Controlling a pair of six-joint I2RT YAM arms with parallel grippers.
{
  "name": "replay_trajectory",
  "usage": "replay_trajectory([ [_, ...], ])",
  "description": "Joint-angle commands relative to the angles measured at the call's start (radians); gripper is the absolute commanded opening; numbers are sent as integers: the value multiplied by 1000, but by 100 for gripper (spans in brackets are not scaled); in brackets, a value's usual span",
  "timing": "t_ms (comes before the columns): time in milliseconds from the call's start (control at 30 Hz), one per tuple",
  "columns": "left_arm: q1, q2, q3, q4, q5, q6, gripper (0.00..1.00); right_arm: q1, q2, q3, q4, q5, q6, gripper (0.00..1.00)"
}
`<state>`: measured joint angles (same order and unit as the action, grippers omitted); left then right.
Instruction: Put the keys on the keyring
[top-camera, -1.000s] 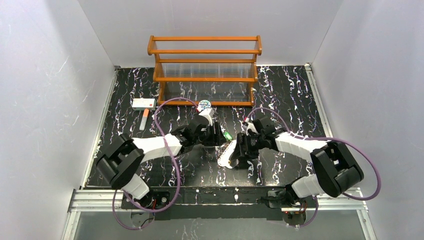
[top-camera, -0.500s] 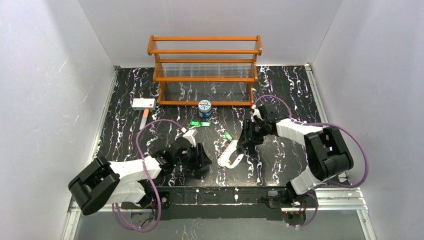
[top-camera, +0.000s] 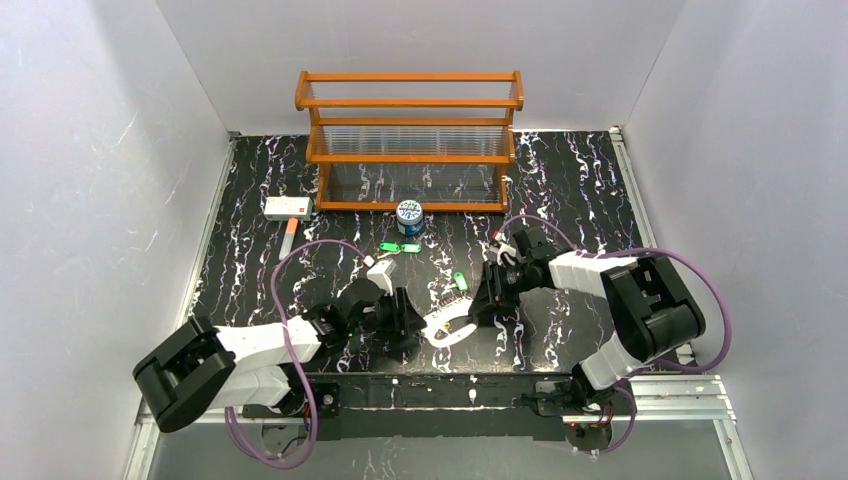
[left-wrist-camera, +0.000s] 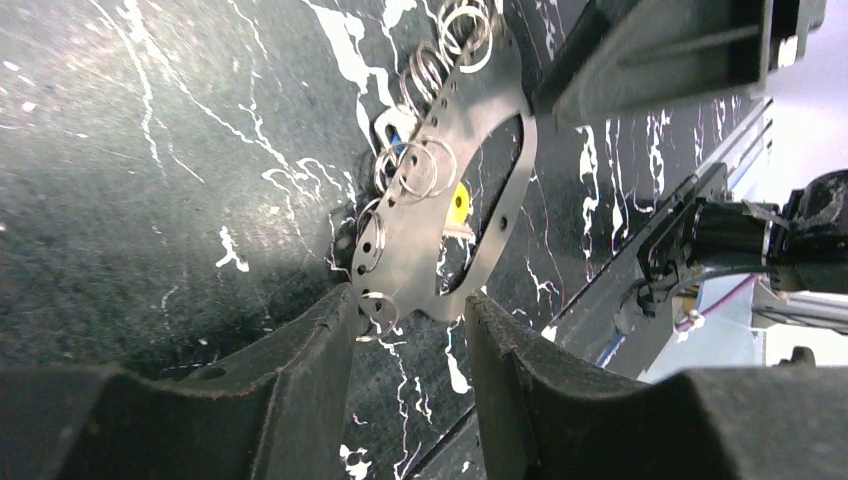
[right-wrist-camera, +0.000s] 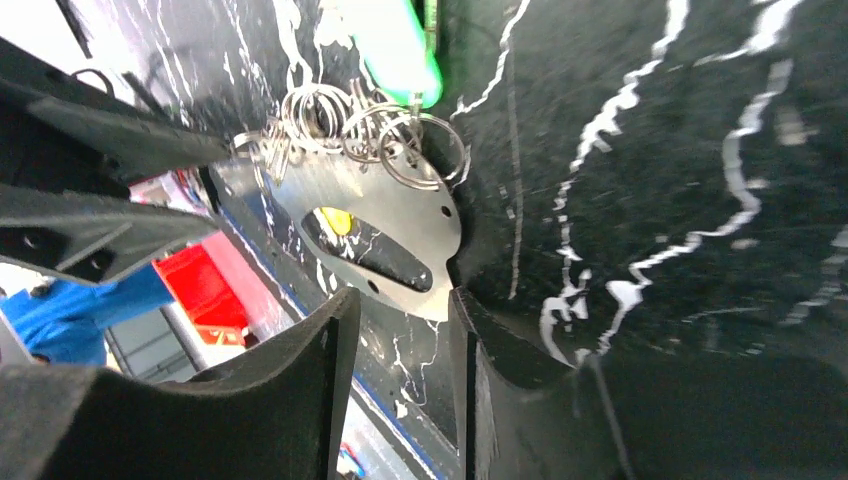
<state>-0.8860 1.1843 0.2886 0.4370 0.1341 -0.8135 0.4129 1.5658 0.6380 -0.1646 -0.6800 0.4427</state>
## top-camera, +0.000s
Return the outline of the large silver carabiner keyring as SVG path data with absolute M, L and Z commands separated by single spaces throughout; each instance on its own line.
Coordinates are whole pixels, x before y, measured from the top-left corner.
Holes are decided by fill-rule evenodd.
M 458 298 L 427 314 L 423 336 L 437 349 L 451 347 L 471 336 L 478 327 L 469 313 L 472 300 Z

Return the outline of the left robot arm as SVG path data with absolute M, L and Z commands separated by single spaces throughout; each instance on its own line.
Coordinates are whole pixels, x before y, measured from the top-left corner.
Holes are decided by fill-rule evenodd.
M 208 410 L 298 411 L 310 391 L 305 365 L 314 356 L 335 354 L 358 333 L 405 342 L 425 326 L 405 288 L 358 279 L 286 322 L 223 327 L 206 317 L 190 320 L 143 357 L 132 377 L 159 429 L 172 433 Z

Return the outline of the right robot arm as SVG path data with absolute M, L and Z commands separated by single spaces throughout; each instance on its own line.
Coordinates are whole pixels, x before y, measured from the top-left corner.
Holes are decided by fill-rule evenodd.
M 606 300 L 614 332 L 571 370 L 565 393 L 592 398 L 706 330 L 705 317 L 665 255 L 589 258 L 557 247 L 536 227 L 519 230 L 485 262 L 468 313 L 478 323 L 515 309 L 540 288 Z

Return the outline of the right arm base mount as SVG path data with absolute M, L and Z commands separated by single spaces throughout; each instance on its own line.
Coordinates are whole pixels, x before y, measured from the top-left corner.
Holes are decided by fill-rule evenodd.
M 609 413 L 615 418 L 630 415 L 634 409 L 626 396 L 614 390 L 606 390 L 589 399 L 572 398 L 561 391 L 532 392 L 522 394 L 516 401 L 517 405 L 530 408 L 541 417 L 562 417 L 588 415 L 599 420 L 601 412 Z

